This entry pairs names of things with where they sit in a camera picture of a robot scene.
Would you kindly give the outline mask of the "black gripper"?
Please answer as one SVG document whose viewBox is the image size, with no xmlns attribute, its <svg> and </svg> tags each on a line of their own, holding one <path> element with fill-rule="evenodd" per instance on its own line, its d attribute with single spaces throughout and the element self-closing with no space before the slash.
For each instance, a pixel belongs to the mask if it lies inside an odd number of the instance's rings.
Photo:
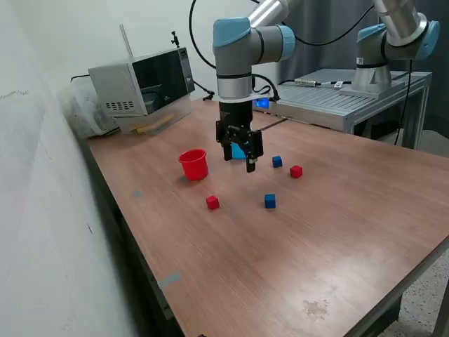
<svg viewBox="0 0 449 337">
<path fill-rule="evenodd" d="M 262 132 L 251 131 L 252 102 L 241 103 L 219 102 L 220 121 L 216 121 L 216 141 L 221 144 L 224 160 L 232 160 L 232 141 L 230 133 L 247 134 L 241 149 L 246 155 L 246 172 L 255 171 L 257 159 L 264 154 Z"/>
</svg>

